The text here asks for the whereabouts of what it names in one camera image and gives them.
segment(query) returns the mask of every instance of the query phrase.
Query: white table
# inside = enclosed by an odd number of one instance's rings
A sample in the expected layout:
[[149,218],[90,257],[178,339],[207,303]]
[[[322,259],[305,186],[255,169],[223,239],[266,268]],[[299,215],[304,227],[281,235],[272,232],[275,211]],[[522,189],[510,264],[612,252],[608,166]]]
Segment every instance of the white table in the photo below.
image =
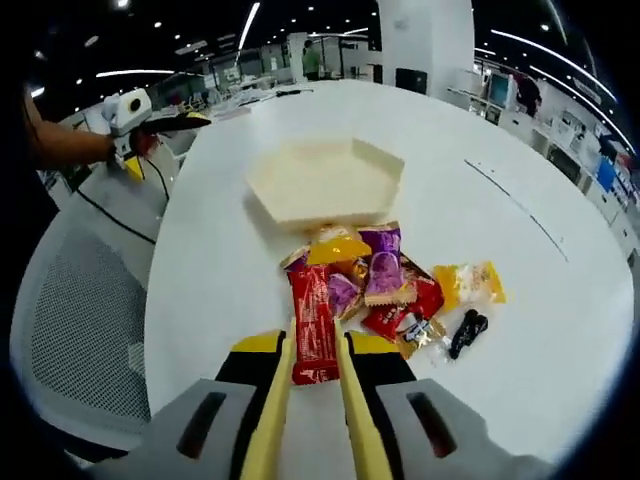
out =
[[[606,401],[632,329],[631,274],[606,222],[534,150],[461,109],[359,81],[313,88],[203,128],[188,154],[149,282],[152,414],[215,377],[236,341],[291,318],[278,262],[303,239],[265,216],[245,183],[251,166],[285,139],[356,136],[406,162],[392,217],[407,255],[425,268],[493,260],[508,295],[457,363],[433,367],[418,352],[414,373],[480,413],[508,451],[559,461]],[[337,382],[294,388],[284,437],[281,478],[353,478]]]

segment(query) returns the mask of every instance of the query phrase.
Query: beige plastic tray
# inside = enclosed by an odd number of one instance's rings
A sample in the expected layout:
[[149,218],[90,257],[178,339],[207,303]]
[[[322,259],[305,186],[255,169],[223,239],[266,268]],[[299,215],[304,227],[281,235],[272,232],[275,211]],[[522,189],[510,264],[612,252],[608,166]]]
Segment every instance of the beige plastic tray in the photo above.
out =
[[404,162],[357,139],[288,142],[265,155],[248,182],[287,230],[363,225],[393,205]]

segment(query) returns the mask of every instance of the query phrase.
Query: gray mesh chair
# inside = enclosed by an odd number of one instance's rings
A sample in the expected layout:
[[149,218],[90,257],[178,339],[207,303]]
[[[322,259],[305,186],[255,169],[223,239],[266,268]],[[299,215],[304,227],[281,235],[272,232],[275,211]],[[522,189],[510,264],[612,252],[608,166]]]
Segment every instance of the gray mesh chair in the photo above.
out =
[[[127,225],[157,237],[164,205],[142,201],[144,195],[118,183],[117,175],[94,172],[81,190]],[[124,454],[140,443],[150,420],[142,346],[152,255],[153,245],[74,194],[23,278],[12,362],[36,410],[80,458]]]

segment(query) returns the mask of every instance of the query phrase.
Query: snack package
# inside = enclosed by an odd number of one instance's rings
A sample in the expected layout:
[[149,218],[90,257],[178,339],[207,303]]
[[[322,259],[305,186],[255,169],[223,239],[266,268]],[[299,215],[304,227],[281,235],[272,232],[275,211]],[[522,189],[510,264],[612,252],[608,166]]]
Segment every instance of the snack package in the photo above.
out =
[[369,265],[362,258],[332,263],[330,267],[332,272],[343,274],[359,287],[364,287],[367,273],[369,273]]
[[329,275],[329,303],[334,321],[349,320],[362,306],[361,289],[341,273]]
[[339,378],[335,327],[329,304],[329,268],[307,266],[289,273],[296,312],[296,385]]
[[302,270],[307,265],[307,258],[309,257],[309,246],[305,245],[300,247],[283,261],[280,262],[280,268],[285,272],[297,272]]
[[491,262],[478,265],[438,265],[433,269],[444,295],[443,311],[460,305],[505,303],[500,277]]
[[449,347],[449,356],[452,360],[456,360],[460,356],[460,351],[464,347],[470,347],[482,332],[489,328],[489,320],[484,315],[480,315],[476,310],[469,310],[462,321],[462,325],[458,328],[451,345]]
[[307,265],[345,262],[367,255],[371,255],[371,248],[354,228],[336,225],[323,228],[316,235],[311,242]]
[[400,227],[397,222],[359,230],[373,255],[369,262],[369,282],[364,293],[367,306],[404,304],[416,300],[413,284],[400,267]]
[[433,317],[444,304],[442,288],[431,276],[413,263],[406,255],[400,254],[400,263],[405,277],[412,281],[417,293],[417,300],[409,305],[410,311],[420,314],[422,318]]
[[406,330],[398,333],[396,345],[405,359],[408,359],[417,350],[425,345],[432,344],[442,339],[446,335],[446,330],[442,324],[435,319],[427,320],[414,315],[416,323]]
[[372,307],[371,313],[362,321],[362,326],[393,343],[396,341],[398,326],[408,314],[408,305]]

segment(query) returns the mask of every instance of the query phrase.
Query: ceiling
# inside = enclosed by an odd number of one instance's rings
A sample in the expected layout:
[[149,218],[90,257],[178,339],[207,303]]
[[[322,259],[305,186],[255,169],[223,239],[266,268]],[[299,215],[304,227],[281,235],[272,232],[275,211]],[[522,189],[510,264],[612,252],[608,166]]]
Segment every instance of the ceiling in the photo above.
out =
[[[544,45],[581,67],[586,65],[586,70],[593,72],[594,65],[584,38],[567,16],[558,10],[561,0],[553,0],[560,23],[554,20],[556,16],[549,7],[549,0],[472,1],[476,47],[495,52],[495,56],[489,56],[490,60],[517,66],[534,76],[539,75],[531,72],[529,65],[535,65],[559,79],[576,74],[547,53],[492,34],[491,29],[496,29]],[[96,78],[100,72],[128,69],[183,71],[192,67],[200,54],[213,54],[212,60],[215,61],[224,53],[236,51],[254,3],[253,0],[225,3],[211,0],[129,0],[126,8],[118,8],[117,2],[78,2],[72,9],[59,9],[53,13],[48,31],[37,47],[44,59],[35,59],[31,75],[31,87],[44,86],[46,89],[36,99],[45,117],[59,120],[73,113],[76,107],[82,109],[97,103],[101,95],[153,84],[166,77],[135,74]],[[377,11],[375,0],[263,0],[247,36],[245,49],[260,47],[267,42],[281,43],[293,31],[344,32],[370,27],[370,33],[375,35],[379,32],[379,17],[372,13]],[[542,24],[548,25],[549,30],[544,31]],[[218,40],[230,35],[235,36]],[[86,47],[85,42],[93,36],[98,37],[97,41]],[[188,43],[201,40],[208,45],[198,53],[175,53]],[[596,76],[615,91],[615,85],[597,60],[595,67]],[[77,84],[78,79],[82,79],[80,84]],[[614,116],[619,117],[614,121],[622,122],[625,131],[630,128],[620,106],[610,102],[606,94],[601,93],[601,96],[602,110],[608,113],[611,108]]]

